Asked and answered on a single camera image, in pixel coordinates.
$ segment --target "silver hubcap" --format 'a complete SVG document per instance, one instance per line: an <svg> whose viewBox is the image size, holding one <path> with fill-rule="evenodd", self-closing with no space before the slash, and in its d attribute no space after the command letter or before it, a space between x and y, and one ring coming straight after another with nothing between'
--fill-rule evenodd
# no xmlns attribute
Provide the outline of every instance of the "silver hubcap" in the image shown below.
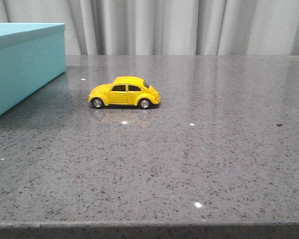
<svg viewBox="0 0 299 239"><path fill-rule="evenodd" d="M96 99L96 100L93 101L93 105L94 105L96 108L99 108L99 107L101 107L102 102L101 102L99 99Z"/></svg>
<svg viewBox="0 0 299 239"><path fill-rule="evenodd" d="M143 109L146 109L146 108L148 108L149 107L149 102L147 101L147 100L142 100L141 101L141 107L143 108Z"/></svg>

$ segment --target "gray countertop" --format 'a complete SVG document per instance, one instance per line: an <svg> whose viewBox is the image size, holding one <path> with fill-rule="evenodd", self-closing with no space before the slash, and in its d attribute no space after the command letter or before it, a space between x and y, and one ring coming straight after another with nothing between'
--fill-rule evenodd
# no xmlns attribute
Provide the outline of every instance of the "gray countertop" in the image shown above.
<svg viewBox="0 0 299 239"><path fill-rule="evenodd" d="M160 105L92 108L122 75ZM299 225L299 56L68 56L0 117L0 229L275 224Z"/></svg>

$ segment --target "curtain fold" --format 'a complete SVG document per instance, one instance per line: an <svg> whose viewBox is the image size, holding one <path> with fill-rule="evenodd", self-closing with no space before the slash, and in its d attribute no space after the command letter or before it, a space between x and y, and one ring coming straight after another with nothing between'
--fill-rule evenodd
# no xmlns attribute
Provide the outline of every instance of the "curtain fold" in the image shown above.
<svg viewBox="0 0 299 239"><path fill-rule="evenodd" d="M68 55L299 54L299 0L0 0L0 22L64 22Z"/></svg>

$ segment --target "light blue box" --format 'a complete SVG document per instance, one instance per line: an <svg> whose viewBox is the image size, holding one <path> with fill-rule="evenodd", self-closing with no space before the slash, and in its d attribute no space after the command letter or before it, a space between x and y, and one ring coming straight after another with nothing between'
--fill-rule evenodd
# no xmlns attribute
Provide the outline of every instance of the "light blue box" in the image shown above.
<svg viewBox="0 0 299 239"><path fill-rule="evenodd" d="M65 72L63 23L0 23L0 115Z"/></svg>

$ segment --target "yellow volkswagen beetle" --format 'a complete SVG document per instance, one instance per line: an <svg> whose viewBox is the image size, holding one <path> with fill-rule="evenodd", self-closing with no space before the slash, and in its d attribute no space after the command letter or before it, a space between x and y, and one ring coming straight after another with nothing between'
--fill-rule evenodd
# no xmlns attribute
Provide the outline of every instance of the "yellow volkswagen beetle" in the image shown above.
<svg viewBox="0 0 299 239"><path fill-rule="evenodd" d="M89 102L97 109L108 105L134 105L149 109L160 103L160 96L140 77L119 76L112 84L95 87L89 95Z"/></svg>

